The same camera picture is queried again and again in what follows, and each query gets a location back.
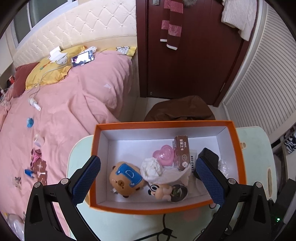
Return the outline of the clear bubble wrap ball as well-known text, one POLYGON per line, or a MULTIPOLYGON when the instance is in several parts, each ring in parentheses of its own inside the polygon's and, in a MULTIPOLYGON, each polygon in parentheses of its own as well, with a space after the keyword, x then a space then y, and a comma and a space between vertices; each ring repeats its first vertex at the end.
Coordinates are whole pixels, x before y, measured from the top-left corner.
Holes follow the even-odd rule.
POLYGON ((223 159, 220 159, 218 161, 218 169, 222 172, 222 174, 224 176, 226 176, 226 177, 228 176, 228 174, 229 174, 229 168, 228 168, 226 162, 223 159))

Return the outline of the cartoon figure keychain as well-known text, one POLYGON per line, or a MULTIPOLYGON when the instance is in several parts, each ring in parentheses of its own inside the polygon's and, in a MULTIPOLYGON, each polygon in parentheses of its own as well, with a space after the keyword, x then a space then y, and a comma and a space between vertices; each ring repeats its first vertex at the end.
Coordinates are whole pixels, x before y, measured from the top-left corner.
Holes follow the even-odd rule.
POLYGON ((151 184, 148 194, 154 196, 156 200, 178 203, 187 197, 188 190, 186 186, 180 184, 175 184, 173 186, 168 184, 151 184))

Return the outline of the brown snack box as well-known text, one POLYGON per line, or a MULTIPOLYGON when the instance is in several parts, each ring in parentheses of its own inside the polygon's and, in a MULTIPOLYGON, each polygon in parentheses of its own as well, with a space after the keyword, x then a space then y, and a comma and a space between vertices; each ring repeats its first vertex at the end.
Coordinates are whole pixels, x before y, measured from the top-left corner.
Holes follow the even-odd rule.
POLYGON ((174 166, 183 171, 190 164, 190 150, 188 136, 176 136, 173 141, 174 166))

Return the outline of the brown capybara plush toy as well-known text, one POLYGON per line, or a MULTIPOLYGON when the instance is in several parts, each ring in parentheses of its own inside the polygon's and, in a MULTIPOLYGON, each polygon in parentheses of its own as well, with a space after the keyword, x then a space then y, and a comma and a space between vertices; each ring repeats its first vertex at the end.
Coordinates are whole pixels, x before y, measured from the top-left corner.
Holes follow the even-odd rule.
POLYGON ((140 169, 127 162, 118 162, 112 167, 109 182, 112 186, 112 191, 124 198, 130 197, 146 185, 140 169))

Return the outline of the pink heart-shaped case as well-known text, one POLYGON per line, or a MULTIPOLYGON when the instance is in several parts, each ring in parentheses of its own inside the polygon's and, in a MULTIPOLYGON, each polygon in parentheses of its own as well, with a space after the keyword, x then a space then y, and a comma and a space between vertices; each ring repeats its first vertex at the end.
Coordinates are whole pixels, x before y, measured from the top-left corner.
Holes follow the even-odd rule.
POLYGON ((160 150, 154 151, 152 156, 162 165, 171 166, 174 162, 174 150, 169 145, 164 145, 160 150))

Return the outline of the white tissue ball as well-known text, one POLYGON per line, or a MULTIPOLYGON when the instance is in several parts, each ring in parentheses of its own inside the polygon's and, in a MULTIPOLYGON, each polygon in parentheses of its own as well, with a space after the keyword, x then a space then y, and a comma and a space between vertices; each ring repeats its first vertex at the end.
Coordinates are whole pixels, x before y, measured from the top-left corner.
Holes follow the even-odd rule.
POLYGON ((161 177, 163 172, 163 166, 154 157, 144 159, 140 166, 141 176, 147 182, 153 182, 157 180, 161 177))

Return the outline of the orange cardboard box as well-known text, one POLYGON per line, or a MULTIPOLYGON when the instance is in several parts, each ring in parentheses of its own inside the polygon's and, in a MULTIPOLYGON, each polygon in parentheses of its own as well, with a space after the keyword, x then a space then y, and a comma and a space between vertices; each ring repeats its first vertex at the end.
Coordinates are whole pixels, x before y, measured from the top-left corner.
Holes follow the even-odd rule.
POLYGON ((238 135, 231 121, 156 121, 136 123, 98 124, 92 143, 92 154, 101 161, 101 169, 89 191, 89 206, 124 214, 163 214, 185 211, 207 205, 213 200, 199 178, 194 176, 196 160, 204 149, 210 149, 219 160, 223 159, 229 174, 240 184, 246 183, 244 160, 238 135), (152 158, 156 150, 169 145, 173 148, 176 136, 188 136, 190 164, 183 171, 172 164, 163 166, 160 178, 147 182, 143 189, 128 198, 112 191, 109 175, 118 162, 140 166, 144 159, 152 158), (173 203, 156 200, 148 194, 151 184, 180 184, 187 187, 187 197, 173 203))

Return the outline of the pink bed duvet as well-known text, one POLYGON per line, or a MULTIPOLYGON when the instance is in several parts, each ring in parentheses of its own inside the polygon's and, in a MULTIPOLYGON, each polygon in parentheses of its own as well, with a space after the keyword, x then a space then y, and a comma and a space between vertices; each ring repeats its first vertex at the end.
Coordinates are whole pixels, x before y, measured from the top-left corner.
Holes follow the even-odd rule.
POLYGON ((116 51, 96 53, 94 60, 70 69, 58 83, 37 93, 41 111, 29 104, 29 92, 1 109, 1 212, 23 217, 36 179, 24 170, 31 163, 34 136, 44 141, 42 160, 47 184, 66 176, 70 151, 92 135, 99 123, 117 122, 132 86, 132 59, 116 51), (27 128, 27 119, 34 125, 27 128))

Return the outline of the blue hair clip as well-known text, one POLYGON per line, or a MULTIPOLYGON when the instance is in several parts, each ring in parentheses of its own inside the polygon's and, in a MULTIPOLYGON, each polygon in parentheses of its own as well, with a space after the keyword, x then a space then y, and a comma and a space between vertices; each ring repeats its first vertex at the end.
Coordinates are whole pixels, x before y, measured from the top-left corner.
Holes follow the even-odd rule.
POLYGON ((34 125, 33 118, 28 118, 27 119, 27 128, 31 128, 33 125, 34 125))

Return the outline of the brown bag on floor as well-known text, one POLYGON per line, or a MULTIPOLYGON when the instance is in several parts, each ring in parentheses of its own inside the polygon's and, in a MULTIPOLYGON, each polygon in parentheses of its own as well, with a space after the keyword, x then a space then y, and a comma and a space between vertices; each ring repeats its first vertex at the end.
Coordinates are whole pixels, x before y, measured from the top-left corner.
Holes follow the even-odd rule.
POLYGON ((213 121, 214 113, 197 95, 156 103, 144 121, 213 121))

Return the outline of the yellow pillow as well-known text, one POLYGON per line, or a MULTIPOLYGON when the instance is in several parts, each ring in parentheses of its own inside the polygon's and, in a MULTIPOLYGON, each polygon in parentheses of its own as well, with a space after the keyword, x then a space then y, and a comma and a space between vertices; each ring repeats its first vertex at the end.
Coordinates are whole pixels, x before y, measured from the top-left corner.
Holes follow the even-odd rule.
POLYGON ((66 77, 72 67, 71 59, 86 50, 84 45, 77 45, 61 51, 66 54, 64 59, 58 62, 52 62, 48 57, 42 59, 36 67, 29 73, 25 82, 25 90, 30 90, 37 85, 51 85, 58 83, 66 77))

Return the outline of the dark red wooden door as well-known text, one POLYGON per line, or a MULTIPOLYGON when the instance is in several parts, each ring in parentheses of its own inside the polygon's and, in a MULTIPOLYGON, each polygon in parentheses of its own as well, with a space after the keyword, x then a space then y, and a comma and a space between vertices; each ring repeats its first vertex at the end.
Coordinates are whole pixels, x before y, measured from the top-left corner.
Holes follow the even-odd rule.
POLYGON ((141 97, 197 95, 217 107, 236 77, 249 42, 221 21, 226 1, 197 1, 184 8, 180 44, 160 41, 164 2, 136 2, 141 97))

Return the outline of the white tissue pack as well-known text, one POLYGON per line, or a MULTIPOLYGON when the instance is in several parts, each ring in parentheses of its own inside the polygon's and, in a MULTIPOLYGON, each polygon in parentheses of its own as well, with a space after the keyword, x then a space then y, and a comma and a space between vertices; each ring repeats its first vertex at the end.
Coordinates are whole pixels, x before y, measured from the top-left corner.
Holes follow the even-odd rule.
POLYGON ((66 65, 68 62, 67 53, 62 53, 61 48, 58 46, 50 51, 49 60, 51 63, 58 65, 66 65))

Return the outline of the white knitted sweater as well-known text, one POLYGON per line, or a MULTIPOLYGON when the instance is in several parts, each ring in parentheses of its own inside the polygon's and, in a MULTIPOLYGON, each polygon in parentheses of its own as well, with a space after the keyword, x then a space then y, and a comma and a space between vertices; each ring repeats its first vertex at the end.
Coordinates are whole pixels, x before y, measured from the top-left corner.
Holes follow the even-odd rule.
POLYGON ((240 37, 249 41, 254 27, 257 1, 256 0, 225 0, 221 21, 232 28, 237 28, 240 37))

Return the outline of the cream tufted headboard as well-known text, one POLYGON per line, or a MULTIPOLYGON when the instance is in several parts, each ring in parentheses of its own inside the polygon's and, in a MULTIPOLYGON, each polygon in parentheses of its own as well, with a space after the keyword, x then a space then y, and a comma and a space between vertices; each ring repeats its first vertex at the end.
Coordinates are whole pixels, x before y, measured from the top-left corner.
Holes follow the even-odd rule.
POLYGON ((54 17, 16 48, 16 67, 37 62, 56 47, 98 49, 137 45, 135 1, 87 1, 54 17))

